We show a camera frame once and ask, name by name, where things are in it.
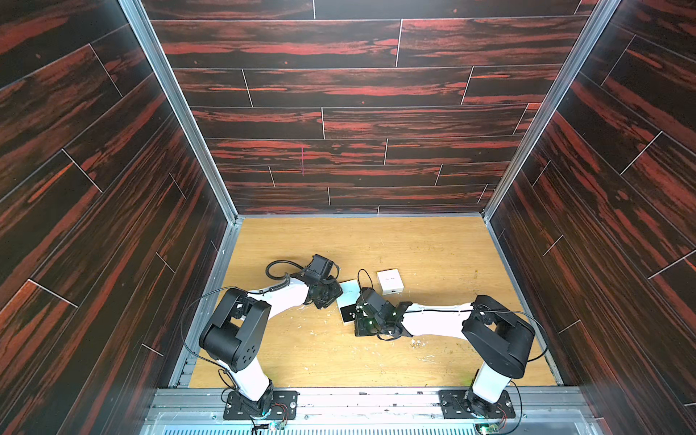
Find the white jewelry box sleeve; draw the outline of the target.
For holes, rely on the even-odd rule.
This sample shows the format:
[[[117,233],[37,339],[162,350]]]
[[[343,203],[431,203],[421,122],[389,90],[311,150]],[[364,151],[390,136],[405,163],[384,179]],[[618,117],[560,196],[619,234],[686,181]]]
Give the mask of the white jewelry box sleeve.
[[[336,299],[337,306],[339,308],[344,308],[348,306],[354,306],[357,299],[360,297],[360,285],[357,279],[344,281],[340,284],[343,293]]]

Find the white jewelry box drawer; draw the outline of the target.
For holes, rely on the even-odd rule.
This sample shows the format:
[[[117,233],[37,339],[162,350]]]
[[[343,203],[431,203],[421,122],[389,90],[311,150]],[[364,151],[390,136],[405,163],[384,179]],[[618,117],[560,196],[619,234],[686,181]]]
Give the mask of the white jewelry box drawer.
[[[340,306],[339,312],[343,324],[350,324],[356,319],[357,309],[356,304],[348,304],[348,306]]]

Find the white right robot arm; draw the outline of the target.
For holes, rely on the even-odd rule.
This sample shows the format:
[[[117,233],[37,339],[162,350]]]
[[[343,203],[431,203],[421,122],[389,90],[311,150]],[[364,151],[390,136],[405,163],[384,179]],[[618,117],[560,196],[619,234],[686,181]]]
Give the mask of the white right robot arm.
[[[424,335],[465,340],[483,360],[469,400],[495,404],[511,380],[524,376],[536,331],[488,295],[459,306],[395,306],[365,287],[356,301],[355,334],[384,340]]]

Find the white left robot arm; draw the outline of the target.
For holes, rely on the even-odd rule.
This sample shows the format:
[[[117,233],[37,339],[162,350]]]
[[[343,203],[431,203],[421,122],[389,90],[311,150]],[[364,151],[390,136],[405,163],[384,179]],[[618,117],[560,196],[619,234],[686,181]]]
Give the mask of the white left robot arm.
[[[228,289],[199,336],[199,347],[230,373],[245,401],[266,411],[273,391],[257,355],[268,321],[297,306],[331,306],[343,294],[335,279],[306,284],[288,277],[255,292]]]

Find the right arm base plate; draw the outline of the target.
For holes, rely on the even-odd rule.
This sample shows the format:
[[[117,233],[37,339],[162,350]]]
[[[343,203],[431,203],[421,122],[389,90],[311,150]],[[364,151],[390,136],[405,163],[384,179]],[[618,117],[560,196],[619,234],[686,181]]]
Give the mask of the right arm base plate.
[[[516,417],[509,393],[504,390],[496,402],[487,402],[469,389],[438,391],[440,409],[446,420],[511,420]]]

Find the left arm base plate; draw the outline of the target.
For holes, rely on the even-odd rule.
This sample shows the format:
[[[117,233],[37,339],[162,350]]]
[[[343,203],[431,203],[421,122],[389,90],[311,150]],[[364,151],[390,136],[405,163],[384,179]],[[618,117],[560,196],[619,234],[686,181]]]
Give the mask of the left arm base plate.
[[[238,391],[231,391],[226,399],[223,420],[291,421],[297,416],[298,391],[266,391],[258,401],[252,401]]]

